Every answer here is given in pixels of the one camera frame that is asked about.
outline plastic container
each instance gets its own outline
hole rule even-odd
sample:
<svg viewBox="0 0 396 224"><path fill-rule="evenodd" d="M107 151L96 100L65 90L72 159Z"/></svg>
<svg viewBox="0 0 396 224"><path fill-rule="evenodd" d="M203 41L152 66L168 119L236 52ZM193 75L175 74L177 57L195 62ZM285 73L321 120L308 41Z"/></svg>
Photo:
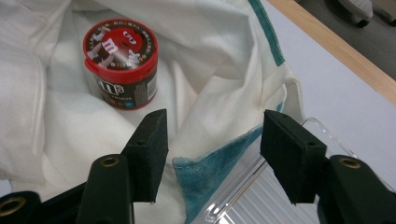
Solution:
<svg viewBox="0 0 396 224"><path fill-rule="evenodd" d="M105 101L120 109L148 104L157 91L157 39L145 25L128 19L102 21L83 42L85 66Z"/></svg>

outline teal cloth trim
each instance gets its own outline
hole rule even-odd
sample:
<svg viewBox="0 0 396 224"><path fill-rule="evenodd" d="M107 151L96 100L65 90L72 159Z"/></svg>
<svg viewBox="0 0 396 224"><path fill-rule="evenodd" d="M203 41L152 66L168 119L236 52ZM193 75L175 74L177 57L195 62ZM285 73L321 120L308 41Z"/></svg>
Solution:
<svg viewBox="0 0 396 224"><path fill-rule="evenodd" d="M262 126L196 160L174 158L177 181L186 203L186 222L191 223L219 187L248 146L262 134Z"/></svg>
<svg viewBox="0 0 396 224"><path fill-rule="evenodd" d="M280 66L285 62L285 58L283 57L282 50L280 49L279 42L276 37L276 32L268 15L262 6L260 0L248 0L254 12L256 13L257 18L259 19L260 25L264 30L265 36L270 43L271 52L273 54L274 60L277 66Z"/></svg>

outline jar lid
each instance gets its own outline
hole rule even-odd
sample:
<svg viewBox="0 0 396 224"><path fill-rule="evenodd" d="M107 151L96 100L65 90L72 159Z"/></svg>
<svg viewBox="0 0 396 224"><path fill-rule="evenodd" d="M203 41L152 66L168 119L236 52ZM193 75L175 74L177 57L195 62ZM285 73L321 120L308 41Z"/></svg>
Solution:
<svg viewBox="0 0 396 224"><path fill-rule="evenodd" d="M144 78L158 62L157 39L129 19L102 21L85 35L87 68L104 80L124 83Z"/></svg>

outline gray floor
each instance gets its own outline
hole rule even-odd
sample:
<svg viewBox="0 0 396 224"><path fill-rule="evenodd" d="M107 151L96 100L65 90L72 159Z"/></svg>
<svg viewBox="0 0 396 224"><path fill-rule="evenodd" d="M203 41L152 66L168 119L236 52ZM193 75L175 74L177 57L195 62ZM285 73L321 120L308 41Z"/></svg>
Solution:
<svg viewBox="0 0 396 224"><path fill-rule="evenodd" d="M337 0L301 0L300 5L396 80L396 28L380 8L373 6L370 23L358 28L353 15Z"/></svg>

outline clear plastic tray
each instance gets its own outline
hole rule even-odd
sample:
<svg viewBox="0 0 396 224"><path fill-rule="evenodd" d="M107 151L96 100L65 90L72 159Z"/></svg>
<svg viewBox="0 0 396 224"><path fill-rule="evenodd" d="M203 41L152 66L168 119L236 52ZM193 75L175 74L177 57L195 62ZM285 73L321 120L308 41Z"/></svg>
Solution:
<svg viewBox="0 0 396 224"><path fill-rule="evenodd" d="M358 158L317 119L307 119L303 126L327 145L326 157L337 154ZM257 139L247 149L194 224L319 223L318 197L314 203L291 204L260 155L260 143L261 139Z"/></svg>

